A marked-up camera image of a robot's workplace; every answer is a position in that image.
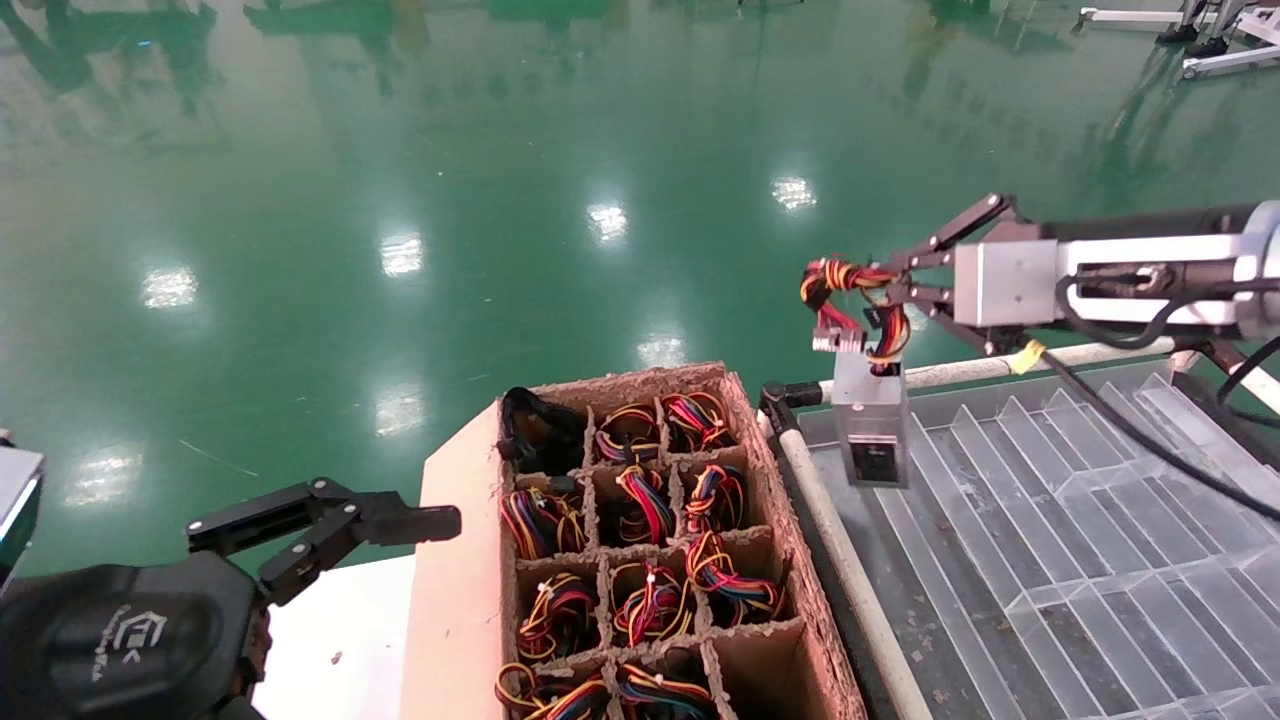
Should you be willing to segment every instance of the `black wire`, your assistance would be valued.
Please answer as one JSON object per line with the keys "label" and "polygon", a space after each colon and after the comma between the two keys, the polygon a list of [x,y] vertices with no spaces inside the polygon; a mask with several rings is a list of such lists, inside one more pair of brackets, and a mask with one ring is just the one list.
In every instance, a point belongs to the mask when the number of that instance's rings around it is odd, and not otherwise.
{"label": "black wire", "polygon": [[1133,278],[1132,273],[1125,273],[1123,275],[1107,277],[1107,275],[1066,275],[1065,278],[1057,281],[1053,286],[1053,299],[1057,301],[1057,306],[1062,310],[1062,315],[1066,322],[1071,324],[1076,332],[1084,334],[1094,342],[1101,342],[1107,347],[1115,347],[1116,350],[1140,350],[1148,345],[1156,342],[1156,340],[1164,334],[1165,324],[1169,323],[1169,316],[1175,311],[1190,305],[1192,302],[1198,302],[1207,297],[1215,295],[1224,295],[1231,292],[1258,292],[1258,291],[1277,291],[1280,290],[1280,281],[1272,278],[1263,278],[1256,281],[1239,281],[1239,282],[1221,282],[1207,284],[1201,288],[1189,290],[1175,295],[1165,302],[1165,306],[1156,313],[1156,316],[1151,319],[1146,329],[1135,337],[1123,338],[1115,337],[1107,331],[1103,331],[1097,324],[1085,320],[1071,307],[1071,299],[1068,292],[1071,286],[1078,283],[1084,283],[1089,281],[1116,281],[1121,278]]}
{"label": "black wire", "polygon": [[1247,413],[1244,410],[1236,410],[1235,407],[1231,407],[1226,402],[1228,396],[1230,396],[1231,392],[1236,387],[1239,387],[1240,380],[1244,379],[1244,375],[1248,375],[1249,373],[1253,372],[1254,368],[1261,365],[1263,360],[1275,355],[1276,350],[1280,350],[1280,336],[1271,338],[1266,345],[1257,348],[1253,352],[1253,355],[1245,357],[1244,363],[1240,363],[1240,366],[1226,377],[1226,382],[1222,383],[1222,387],[1217,388],[1217,396],[1215,396],[1213,398],[1219,404],[1219,406],[1222,407],[1222,410],[1226,410],[1228,413],[1242,420],[1248,420],[1251,423],[1257,423],[1260,425],[1266,425],[1268,428],[1280,429],[1280,420],[1275,418],[1267,418],[1266,415],[1258,415],[1257,413]]}
{"label": "black wire", "polygon": [[1108,423],[1120,429],[1124,434],[1129,436],[1134,442],[1140,445],[1144,450],[1155,455],[1156,457],[1164,460],[1165,462],[1172,465],[1180,470],[1188,478],[1201,483],[1202,486],[1212,489],[1213,492],[1226,496],[1235,502],[1253,510],[1258,515],[1267,518],[1268,520],[1280,521],[1280,510],[1271,507],[1270,505],[1257,500],[1256,497],[1240,491],[1236,487],[1229,486],[1222,480],[1210,475],[1204,470],[1192,465],[1190,462],[1183,460],[1176,454],[1166,448],[1164,445],[1156,439],[1148,437],[1146,433],[1139,430],[1129,421],[1128,418],[1120,414],[1119,410],[1112,407],[1102,396],[1097,393],[1092,387],[1084,383],[1070,368],[1068,368],[1061,360],[1053,357],[1052,352],[1046,352],[1041,356],[1044,364],[1057,373],[1062,382],[1065,382],[1071,389],[1082,395],[1084,400],[1098,411]]}
{"label": "black wire", "polygon": [[1097,279],[1115,279],[1115,278],[1105,278],[1097,275],[1094,277],[1066,275],[1065,278],[1057,281],[1057,284],[1053,287],[1053,297],[1057,300],[1057,306],[1062,310],[1062,315],[1066,316],[1066,322],[1070,323],[1076,332],[1084,334],[1085,337],[1088,337],[1094,342],[1101,342],[1102,345],[1106,345],[1107,347],[1115,347],[1116,350],[1139,350],[1147,347],[1148,345],[1156,342],[1156,338],[1158,338],[1165,332],[1165,324],[1169,322],[1169,316],[1172,315],[1175,311],[1180,310],[1181,307],[1185,307],[1187,305],[1190,305],[1192,302],[1204,300],[1206,297],[1222,292],[1222,290],[1219,290],[1216,286],[1207,286],[1203,288],[1197,288],[1176,295],[1172,299],[1170,299],[1169,302],[1166,302],[1165,306],[1161,307],[1158,313],[1156,313],[1156,316],[1151,319],[1151,323],[1147,324],[1147,328],[1142,331],[1140,334],[1135,337],[1123,338],[1123,337],[1116,337],[1107,331],[1103,331],[1102,328],[1091,323],[1089,320],[1085,320],[1079,315],[1079,313],[1075,311],[1075,307],[1071,307],[1071,299],[1068,296],[1068,291],[1071,290],[1071,286],[1083,283],[1085,281],[1097,281]]}

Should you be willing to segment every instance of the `silver metal block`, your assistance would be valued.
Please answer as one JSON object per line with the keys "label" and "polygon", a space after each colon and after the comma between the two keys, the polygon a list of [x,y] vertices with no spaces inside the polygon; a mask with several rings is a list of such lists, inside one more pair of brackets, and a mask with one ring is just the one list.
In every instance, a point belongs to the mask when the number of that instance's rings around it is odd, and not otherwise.
{"label": "silver metal block", "polygon": [[957,246],[956,322],[974,328],[1052,323],[1057,260],[1057,243],[1044,240]]}
{"label": "silver metal block", "polygon": [[44,462],[38,452],[0,447],[0,591],[36,529]]}
{"label": "silver metal block", "polygon": [[831,405],[845,473],[850,484],[905,488],[906,383],[870,369],[865,355],[836,355]]}

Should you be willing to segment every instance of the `colorful wire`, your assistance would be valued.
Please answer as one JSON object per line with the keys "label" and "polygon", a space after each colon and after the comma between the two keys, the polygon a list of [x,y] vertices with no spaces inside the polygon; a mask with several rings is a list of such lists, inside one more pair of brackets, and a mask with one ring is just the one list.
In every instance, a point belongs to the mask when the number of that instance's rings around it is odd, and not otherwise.
{"label": "colorful wire", "polygon": [[571,573],[559,573],[539,583],[529,618],[516,632],[520,657],[541,662],[588,650],[594,639],[595,594]]}
{"label": "colorful wire", "polygon": [[517,489],[502,498],[502,520],[516,539],[521,560],[550,557],[557,552],[581,552],[586,547],[582,532],[582,498],[556,496],[538,488]]}
{"label": "colorful wire", "polygon": [[628,720],[653,717],[644,710],[663,708],[666,717],[689,717],[689,720],[716,720],[716,701],[712,693],[695,683],[673,680],[662,674],[650,674],[644,667],[626,662],[618,673],[618,689],[622,693],[622,708]]}
{"label": "colorful wire", "polygon": [[659,439],[657,414],[652,406],[637,402],[605,415],[595,432],[595,450],[611,462],[628,462],[628,448],[636,460],[652,460],[658,456]]}
{"label": "colorful wire", "polygon": [[[513,693],[503,680],[516,673],[517,691]],[[609,689],[596,673],[579,685],[543,683],[527,665],[512,662],[498,670],[494,683],[498,701],[524,720],[599,720],[609,705]]]}
{"label": "colorful wire", "polygon": [[724,542],[716,533],[704,533],[685,556],[689,580],[698,589],[727,600],[733,607],[730,626],[741,623],[767,623],[782,614],[786,598],[777,584],[744,578],[733,570]]}
{"label": "colorful wire", "polygon": [[690,533],[736,530],[746,521],[746,478],[732,465],[707,465],[685,501]]}
{"label": "colorful wire", "polygon": [[689,633],[696,609],[689,582],[680,582],[671,569],[648,560],[622,565],[617,571],[632,568],[644,570],[645,583],[613,612],[613,628],[626,634],[627,647]]}
{"label": "colorful wire", "polygon": [[733,445],[719,398],[708,392],[668,395],[662,407],[671,439],[681,451],[703,452]]}
{"label": "colorful wire", "polygon": [[662,495],[662,475],[627,465],[617,482],[631,498],[618,516],[618,537],[627,544],[662,544],[676,529],[676,514]]}
{"label": "colorful wire", "polygon": [[895,279],[893,273],[863,268],[838,258],[822,258],[805,268],[800,282],[800,300],[817,315],[818,328],[841,328],[861,336],[863,327],[831,302],[831,295],[836,291],[860,291],[882,318],[879,342],[867,355],[883,370],[883,365],[897,361],[911,338],[911,324],[902,305],[890,304],[876,292]]}

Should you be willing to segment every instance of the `plastic sorting rack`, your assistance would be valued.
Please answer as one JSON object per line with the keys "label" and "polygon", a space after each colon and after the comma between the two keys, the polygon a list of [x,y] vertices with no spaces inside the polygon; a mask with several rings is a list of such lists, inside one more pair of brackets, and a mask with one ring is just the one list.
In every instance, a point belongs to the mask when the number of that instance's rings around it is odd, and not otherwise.
{"label": "plastic sorting rack", "polygon": [[[527,615],[538,584],[557,573],[568,571],[595,588],[599,642],[594,648],[531,667],[541,678],[561,682],[580,682],[602,673],[613,693],[607,715],[611,720],[623,720],[617,685],[622,662],[639,662],[668,678],[681,676],[704,684],[714,696],[717,711],[724,720],[867,717],[776,461],[754,423],[755,409],[735,374],[726,372],[721,364],[689,365],[534,391],[588,415],[585,465],[570,473],[584,496],[588,546],[580,553],[517,560],[511,538],[504,532],[504,661],[517,660],[516,628]],[[672,392],[692,391],[709,392],[723,401],[737,445],[713,452],[672,452],[660,398]],[[602,515],[600,510],[622,493],[614,482],[622,468],[602,460],[591,438],[598,423],[609,411],[634,402],[650,405],[663,427],[658,459],[645,464],[667,479],[666,491],[677,518],[675,536],[660,546],[625,546],[602,527],[607,514]],[[678,579],[685,579],[685,552],[694,537],[684,524],[684,498],[708,462],[733,465],[746,473],[746,527],[722,533],[726,552],[742,575],[783,582],[787,607],[772,623],[724,628],[722,616],[714,612],[716,600],[695,589],[696,615],[689,634],[627,648],[622,633],[613,629],[613,610],[644,582],[636,562],[648,560],[664,565]],[[550,480],[541,474],[515,474],[509,466],[504,468],[504,474],[507,491],[534,486],[545,488]]]}
{"label": "plastic sorting rack", "polygon": [[[1162,363],[1087,377],[1166,447],[1280,505],[1277,477]],[[1280,717],[1275,527],[1052,378],[911,407],[909,491],[849,488],[829,419],[803,424],[936,716]]]}

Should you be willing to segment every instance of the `metal frame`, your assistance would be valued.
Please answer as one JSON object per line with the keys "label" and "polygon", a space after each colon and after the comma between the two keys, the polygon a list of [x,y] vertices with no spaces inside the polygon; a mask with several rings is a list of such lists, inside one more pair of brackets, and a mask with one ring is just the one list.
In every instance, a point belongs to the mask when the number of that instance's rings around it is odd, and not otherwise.
{"label": "metal frame", "polygon": [[[1152,345],[1134,351],[1092,343],[1064,347],[1053,355],[1066,365],[1093,365],[1125,359],[1165,355],[1172,352],[1170,363],[1185,372],[1203,354],[1225,372],[1239,366],[1240,357],[1225,343],[1210,343],[1197,350],[1176,350],[1171,338],[1162,337]],[[982,357],[978,360],[931,365],[909,370],[906,384],[911,388],[938,387],[954,383],[996,379],[1014,374],[1010,363],[1014,356]],[[1032,370],[1044,370],[1043,363]],[[844,529],[844,521],[827,492],[824,480],[814,465],[813,455],[800,432],[792,414],[792,407],[826,405],[832,400],[833,380],[799,383],[783,386],[769,383],[760,396],[760,413],[756,421],[767,437],[777,436],[781,450],[780,460],[785,461],[795,479],[795,489],[803,498],[814,525],[814,530],[829,556],[837,582],[850,603],[854,619],[860,632],[860,642],[865,647],[893,712],[901,720],[924,720],[932,717],[932,710],[925,702],[919,684],[911,673],[897,635],[877,600],[876,588],[863,566],[858,550]],[[1252,391],[1274,413],[1280,415],[1280,383],[1261,368],[1254,369],[1242,384]]]}
{"label": "metal frame", "polygon": [[[1211,23],[1217,13],[1207,13],[1202,22]],[[1167,26],[1183,19],[1178,12],[1143,10],[1105,10],[1101,8],[1080,8],[1079,26],[1085,22],[1121,24]],[[1235,24],[1236,32],[1243,32],[1270,44],[1266,47],[1228,53],[1217,58],[1187,58],[1183,60],[1183,79],[1192,79],[1204,73],[1222,70],[1236,65],[1257,65],[1268,60],[1280,60],[1280,8],[1253,8],[1240,14]]]}

